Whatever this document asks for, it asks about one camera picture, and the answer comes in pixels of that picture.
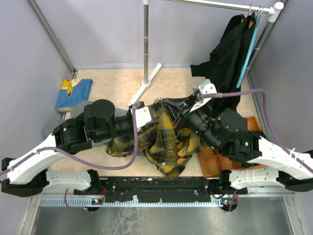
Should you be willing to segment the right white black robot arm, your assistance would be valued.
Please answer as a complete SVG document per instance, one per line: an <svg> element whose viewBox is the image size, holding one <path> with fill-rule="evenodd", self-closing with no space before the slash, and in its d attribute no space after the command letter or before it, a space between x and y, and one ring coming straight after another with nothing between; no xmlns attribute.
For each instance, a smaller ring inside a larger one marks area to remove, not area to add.
<svg viewBox="0 0 313 235"><path fill-rule="evenodd" d="M263 132L249 130L247 119L226 108L217 117L203 112L205 99L222 99L239 93L200 94L187 98L164 98L177 126L188 127L202 142L245 169L219 173L219 190L225 194L248 187L282 187L295 192L313 189L313 153L299 153L270 142Z"/></svg>

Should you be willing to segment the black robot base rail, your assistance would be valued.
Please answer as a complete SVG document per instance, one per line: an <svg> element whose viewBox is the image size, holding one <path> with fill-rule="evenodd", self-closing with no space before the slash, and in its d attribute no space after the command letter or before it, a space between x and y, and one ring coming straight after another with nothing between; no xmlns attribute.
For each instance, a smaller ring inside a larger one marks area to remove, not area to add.
<svg viewBox="0 0 313 235"><path fill-rule="evenodd" d="M230 184L220 185L218 179L203 177L177 177L168 181L162 177L101 177L90 188L75 195L100 195L107 203L132 201L134 196L140 203L193 203L210 202L214 194L217 198L232 195L235 191Z"/></svg>

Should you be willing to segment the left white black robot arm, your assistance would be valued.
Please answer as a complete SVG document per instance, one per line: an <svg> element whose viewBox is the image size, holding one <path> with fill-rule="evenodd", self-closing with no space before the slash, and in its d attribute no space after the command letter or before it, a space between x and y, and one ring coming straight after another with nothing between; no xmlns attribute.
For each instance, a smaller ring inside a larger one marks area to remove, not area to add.
<svg viewBox="0 0 313 235"><path fill-rule="evenodd" d="M135 111L115 116L114 104L100 99L84 107L83 112L57 126L37 147L18 159L4 158L2 173L7 178L1 182L1 191L18 197L30 197L47 191L73 190L76 195L92 195L102 188L98 168L82 173L58 172L50 169L55 162L92 148L112 138L137 132Z"/></svg>

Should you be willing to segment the yellow black plaid shirt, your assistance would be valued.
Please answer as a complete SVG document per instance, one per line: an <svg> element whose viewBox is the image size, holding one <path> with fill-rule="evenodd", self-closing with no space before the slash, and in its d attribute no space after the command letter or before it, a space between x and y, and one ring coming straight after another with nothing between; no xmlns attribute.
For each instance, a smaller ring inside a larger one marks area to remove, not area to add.
<svg viewBox="0 0 313 235"><path fill-rule="evenodd" d="M193 154L207 145L190 128L175 128L161 102L149 106L154 121L138 133L138 151L171 181L185 170Z"/></svg>

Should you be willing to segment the grey button-up shirt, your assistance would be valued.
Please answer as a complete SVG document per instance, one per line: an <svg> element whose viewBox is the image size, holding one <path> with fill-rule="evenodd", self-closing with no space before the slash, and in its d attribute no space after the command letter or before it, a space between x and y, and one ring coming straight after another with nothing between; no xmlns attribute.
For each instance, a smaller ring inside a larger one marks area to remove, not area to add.
<svg viewBox="0 0 313 235"><path fill-rule="evenodd" d="M81 101L81 102L79 102L69 112L70 117L71 118L72 117L73 118L78 117L84 111L84 107L87 105L91 105L92 103L93 103L93 101ZM127 110L125 110L125 109L120 109L120 108L115 109L115 116L123 116L126 113L127 113ZM41 135L42 135L44 140L50 135L50 133L53 132L53 130L57 126L59 126L60 124L65 122L65 120L66 120L65 116L66 116L66 112L65 113L58 113L48 122L48 124L41 130ZM104 140L100 143L92 142L92 146L96 147L96 146L101 146L101 145L107 145L110 141L111 141L111 139Z"/></svg>

